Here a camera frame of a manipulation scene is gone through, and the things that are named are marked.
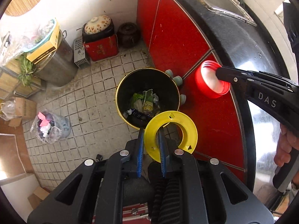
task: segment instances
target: triangular hole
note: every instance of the triangular hole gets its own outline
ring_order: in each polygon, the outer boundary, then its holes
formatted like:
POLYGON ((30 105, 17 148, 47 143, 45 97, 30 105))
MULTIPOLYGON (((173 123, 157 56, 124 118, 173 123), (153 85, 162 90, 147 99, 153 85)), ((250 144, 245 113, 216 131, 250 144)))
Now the triangular hole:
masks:
POLYGON ((70 206, 76 196, 79 184, 82 179, 82 174, 77 175, 72 182, 69 183, 55 198, 57 201, 70 206))
POLYGON ((221 178, 225 185, 229 200, 233 205, 247 200, 248 196, 227 175, 222 173, 221 178))

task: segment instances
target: floral pot lid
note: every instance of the floral pot lid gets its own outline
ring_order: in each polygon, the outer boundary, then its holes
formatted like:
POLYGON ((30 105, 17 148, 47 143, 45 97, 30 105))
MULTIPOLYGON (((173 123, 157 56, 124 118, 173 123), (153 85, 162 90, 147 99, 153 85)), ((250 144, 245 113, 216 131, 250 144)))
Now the floral pot lid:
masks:
POLYGON ((108 16, 98 16, 92 18, 84 28, 84 31, 86 34, 91 35, 91 34, 96 34, 98 32, 101 32, 105 30, 111 23, 111 18, 108 16))

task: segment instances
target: green vegetable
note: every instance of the green vegetable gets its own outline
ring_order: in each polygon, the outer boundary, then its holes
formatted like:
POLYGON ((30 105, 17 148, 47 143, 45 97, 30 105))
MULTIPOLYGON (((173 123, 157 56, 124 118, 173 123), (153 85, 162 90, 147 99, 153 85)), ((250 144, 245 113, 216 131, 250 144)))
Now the green vegetable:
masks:
POLYGON ((36 65, 26 58, 26 54, 21 55, 17 60, 20 61, 21 69, 18 79, 25 87, 31 87, 33 73, 36 71, 36 65))

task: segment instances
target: red cabinet door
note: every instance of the red cabinet door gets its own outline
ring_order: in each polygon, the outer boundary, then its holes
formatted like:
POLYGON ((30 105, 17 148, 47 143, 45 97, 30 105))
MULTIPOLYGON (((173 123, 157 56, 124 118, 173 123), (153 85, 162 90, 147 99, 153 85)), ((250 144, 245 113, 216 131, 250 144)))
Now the red cabinet door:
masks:
POLYGON ((138 0, 137 24, 141 29, 142 37, 147 47, 150 46, 158 3, 159 0, 138 0))
POLYGON ((209 50, 198 28, 174 0, 160 0, 149 53, 155 67, 183 76, 209 50))
MULTIPOLYGON (((217 61, 213 54, 207 60, 217 61)), ((180 89, 180 93, 187 97, 180 111, 188 115, 197 127, 195 151, 244 168, 242 135, 231 94, 217 99, 205 97, 195 83, 195 71, 185 78, 180 89)))

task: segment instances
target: yellow plastic spool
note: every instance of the yellow plastic spool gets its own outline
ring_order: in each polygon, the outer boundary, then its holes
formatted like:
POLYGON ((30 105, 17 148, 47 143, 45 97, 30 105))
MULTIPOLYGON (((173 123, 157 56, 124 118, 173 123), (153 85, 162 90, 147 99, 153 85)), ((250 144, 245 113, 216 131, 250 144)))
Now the yellow plastic spool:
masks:
POLYGON ((156 145, 156 133, 167 123, 175 123, 183 132, 180 149, 189 153, 195 150, 197 144, 197 129, 194 122, 185 114, 178 111, 165 111, 156 115, 148 124, 144 132, 144 145, 147 153, 157 162, 160 160, 159 146, 156 145))

